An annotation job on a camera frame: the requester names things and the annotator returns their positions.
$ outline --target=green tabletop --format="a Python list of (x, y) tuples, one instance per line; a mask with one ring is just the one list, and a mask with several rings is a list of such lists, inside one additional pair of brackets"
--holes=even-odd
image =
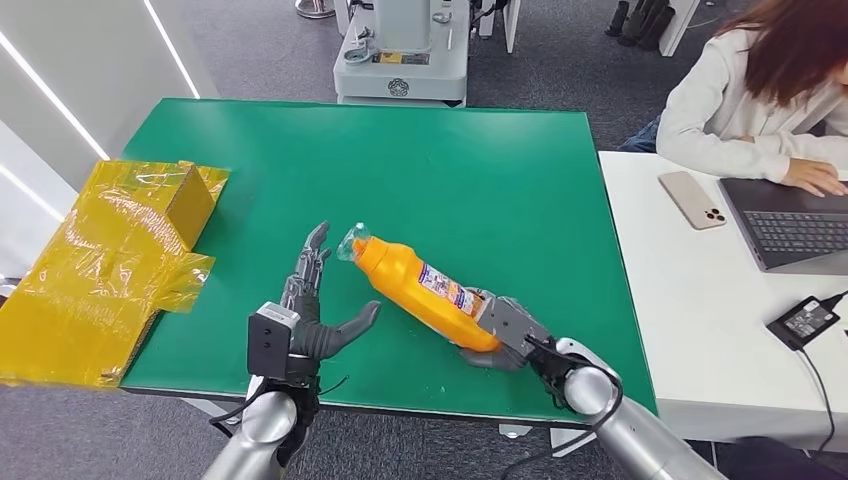
[[(189, 314), (150, 331), (122, 387), (243, 395), (246, 322), (278, 301), (307, 233), (335, 248), (357, 221), (466, 286), (516, 297), (554, 336), (574, 338), (655, 411), (600, 168), (582, 113), (165, 99), (124, 158), (232, 171), (195, 251), (216, 257)], [(456, 347), (331, 257), (322, 317), (382, 299), (374, 327), (322, 362), (323, 402), (571, 420), (529, 368), (466, 365)]]

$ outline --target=yellow plastic wrap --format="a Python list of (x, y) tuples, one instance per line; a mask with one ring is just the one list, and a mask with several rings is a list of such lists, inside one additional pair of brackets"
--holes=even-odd
[(187, 312), (213, 258), (191, 253), (228, 172), (98, 163), (0, 309), (0, 382), (116, 387), (159, 310)]

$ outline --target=clear plastic cap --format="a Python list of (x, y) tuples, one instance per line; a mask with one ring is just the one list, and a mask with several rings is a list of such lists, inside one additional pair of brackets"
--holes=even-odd
[(339, 260), (352, 262), (359, 257), (370, 238), (371, 233), (368, 231), (368, 227), (364, 223), (358, 222), (353, 228), (348, 230), (342, 239), (342, 243), (336, 249), (336, 255), (339, 257)]

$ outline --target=white sweater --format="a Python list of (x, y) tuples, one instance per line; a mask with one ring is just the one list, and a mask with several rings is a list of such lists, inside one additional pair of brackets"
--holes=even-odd
[[(657, 152), (693, 170), (773, 182), (783, 180), (790, 157), (848, 169), (848, 97), (842, 85), (829, 80), (808, 103), (796, 98), (787, 108), (754, 100), (745, 89), (745, 67), (756, 35), (733, 30), (707, 42), (668, 97)], [(830, 136), (808, 134), (821, 120)], [(744, 136), (755, 143), (736, 140)]]

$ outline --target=gray carpet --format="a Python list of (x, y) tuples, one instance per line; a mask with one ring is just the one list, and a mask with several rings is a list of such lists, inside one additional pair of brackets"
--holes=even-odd
[[(222, 96), (335, 100), (331, 65), (341, 39), (333, 19), (299, 18), (289, 0), (183, 2), (185, 21)], [(747, 0), (727, 2), (702, 6), (693, 25), (725, 18)], [(586, 111), (597, 147), (613, 148), (661, 111), (718, 25), (690, 30), (674, 58), (661, 58), (619, 47), (601, 33), (615, 3), (525, 1), (512, 56), (498, 19), (491, 39), (472, 42), (469, 104)], [(197, 478), (224, 445), (205, 420), (173, 398), (0, 387), (0, 478)], [(711, 458), (709, 444), (694, 445)], [(327, 411), (318, 417), (290, 478), (491, 479), (548, 446), (543, 429), (509, 440), (493, 424)], [(827, 460), (848, 472), (844, 456)], [(512, 478), (624, 476), (591, 444)]]

